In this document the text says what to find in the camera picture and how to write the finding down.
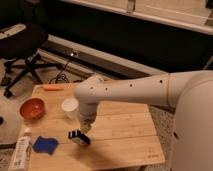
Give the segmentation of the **beige cylindrical gripper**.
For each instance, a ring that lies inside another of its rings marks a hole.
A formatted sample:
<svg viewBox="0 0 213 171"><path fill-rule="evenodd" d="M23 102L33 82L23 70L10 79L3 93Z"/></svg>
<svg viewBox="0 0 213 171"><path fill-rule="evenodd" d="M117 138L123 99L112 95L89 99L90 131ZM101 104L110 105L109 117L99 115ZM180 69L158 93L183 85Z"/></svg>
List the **beige cylindrical gripper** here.
<svg viewBox="0 0 213 171"><path fill-rule="evenodd" d="M92 124L94 122L94 116L93 115L80 114L78 116L78 120L79 120L79 123L80 123L80 131L82 133L86 134L92 128Z"/></svg>

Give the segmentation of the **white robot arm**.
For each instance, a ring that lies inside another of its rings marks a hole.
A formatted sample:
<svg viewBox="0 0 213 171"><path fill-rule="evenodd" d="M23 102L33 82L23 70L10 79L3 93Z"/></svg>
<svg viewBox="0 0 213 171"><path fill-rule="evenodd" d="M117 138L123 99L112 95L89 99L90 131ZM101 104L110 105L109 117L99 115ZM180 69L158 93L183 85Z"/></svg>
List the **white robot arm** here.
<svg viewBox="0 0 213 171"><path fill-rule="evenodd" d="M172 171L213 171L213 71L166 73L106 82L94 75L78 84L79 122L96 120L102 101L145 103L175 109Z"/></svg>

